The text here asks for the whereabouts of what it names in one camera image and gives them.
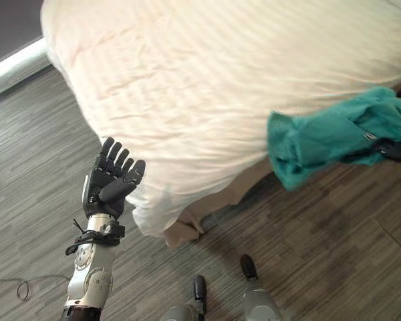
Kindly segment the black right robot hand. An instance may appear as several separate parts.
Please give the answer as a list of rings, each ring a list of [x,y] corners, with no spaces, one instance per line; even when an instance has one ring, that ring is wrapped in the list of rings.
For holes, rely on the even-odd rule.
[[[401,163],[401,141],[396,142],[390,138],[378,138],[370,135],[372,144],[363,153],[378,154],[387,160]]]

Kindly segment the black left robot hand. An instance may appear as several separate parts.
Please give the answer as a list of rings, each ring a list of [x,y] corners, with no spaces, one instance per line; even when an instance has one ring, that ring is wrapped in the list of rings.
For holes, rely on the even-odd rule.
[[[82,205],[86,217],[107,214],[118,219],[124,211],[125,198],[141,183],[146,162],[134,160],[128,149],[108,137],[86,177]]]

